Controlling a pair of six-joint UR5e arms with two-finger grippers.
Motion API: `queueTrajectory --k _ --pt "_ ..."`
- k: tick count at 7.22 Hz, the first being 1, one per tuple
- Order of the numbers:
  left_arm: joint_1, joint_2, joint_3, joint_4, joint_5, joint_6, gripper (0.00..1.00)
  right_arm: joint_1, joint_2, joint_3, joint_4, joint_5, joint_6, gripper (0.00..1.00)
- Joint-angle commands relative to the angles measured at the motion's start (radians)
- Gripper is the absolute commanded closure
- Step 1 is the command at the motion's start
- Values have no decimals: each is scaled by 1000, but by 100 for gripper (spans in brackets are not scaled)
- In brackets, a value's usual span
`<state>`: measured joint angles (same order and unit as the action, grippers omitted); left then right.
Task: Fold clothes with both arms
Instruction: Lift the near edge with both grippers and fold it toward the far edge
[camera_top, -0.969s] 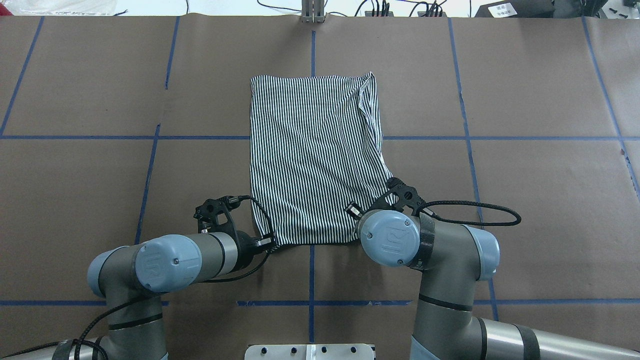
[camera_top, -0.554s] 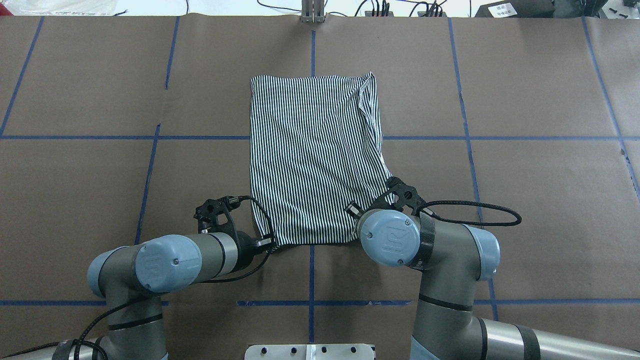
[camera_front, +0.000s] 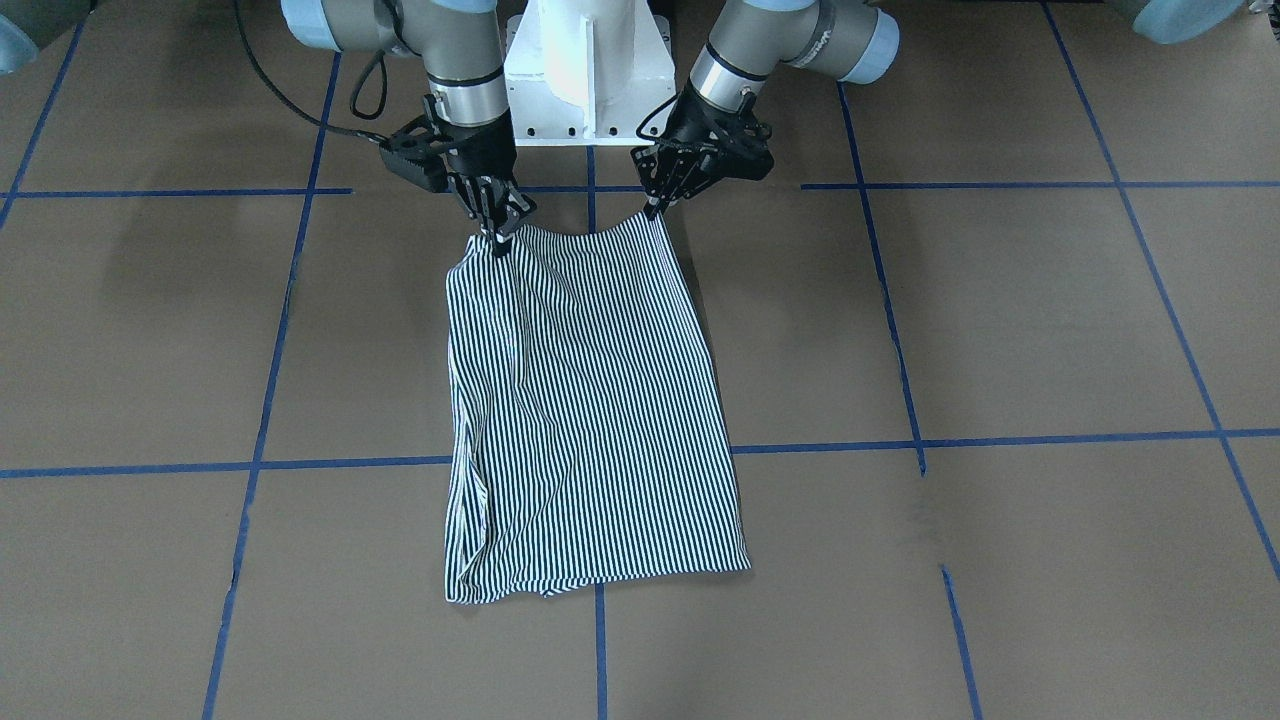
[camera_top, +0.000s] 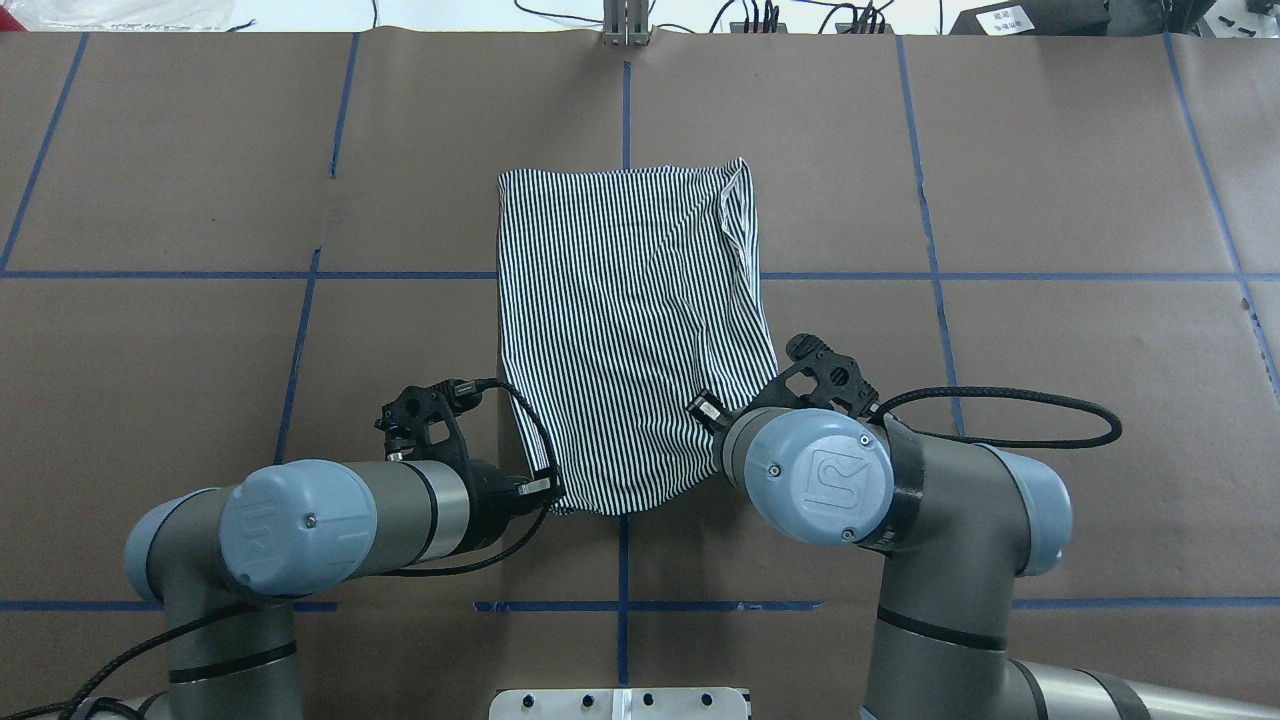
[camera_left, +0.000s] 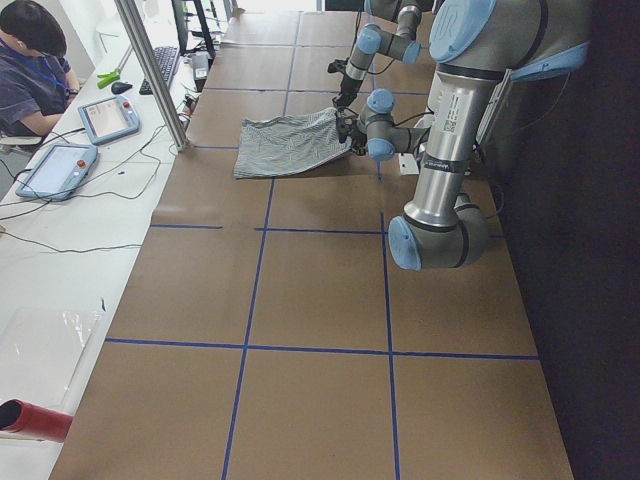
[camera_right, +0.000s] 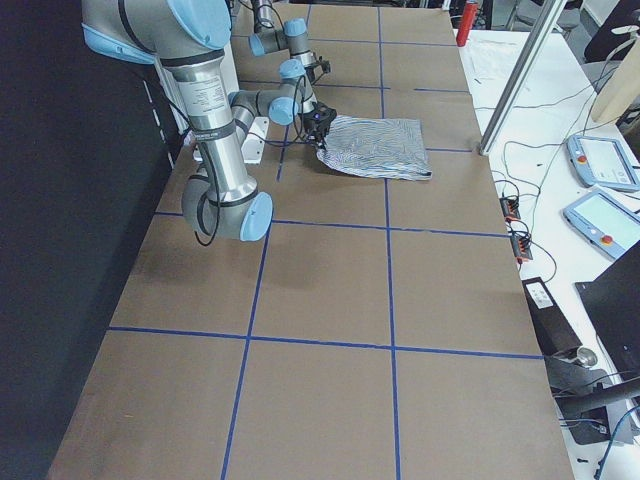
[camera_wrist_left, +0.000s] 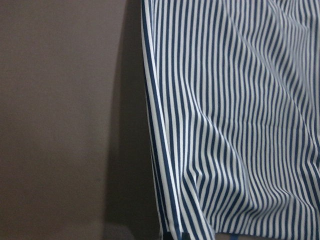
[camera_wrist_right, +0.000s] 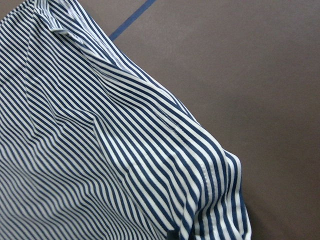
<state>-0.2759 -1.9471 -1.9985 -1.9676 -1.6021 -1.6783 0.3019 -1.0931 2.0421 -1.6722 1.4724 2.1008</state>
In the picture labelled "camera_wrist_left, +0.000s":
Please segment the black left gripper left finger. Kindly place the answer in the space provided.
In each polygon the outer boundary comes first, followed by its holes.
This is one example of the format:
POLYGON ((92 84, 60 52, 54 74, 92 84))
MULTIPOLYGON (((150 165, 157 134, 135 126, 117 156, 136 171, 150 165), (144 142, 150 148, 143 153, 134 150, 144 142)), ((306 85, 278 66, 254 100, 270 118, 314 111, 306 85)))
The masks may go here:
POLYGON ((161 237, 161 240, 171 240, 171 232, 164 232, 161 237))

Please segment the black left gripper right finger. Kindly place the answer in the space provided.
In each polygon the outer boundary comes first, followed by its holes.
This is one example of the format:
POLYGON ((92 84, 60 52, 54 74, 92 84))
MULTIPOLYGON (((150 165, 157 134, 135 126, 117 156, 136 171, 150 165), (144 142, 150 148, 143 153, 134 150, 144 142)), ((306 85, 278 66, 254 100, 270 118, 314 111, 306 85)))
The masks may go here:
POLYGON ((190 234, 188 232, 183 232, 181 235, 181 240, 191 240, 190 234))

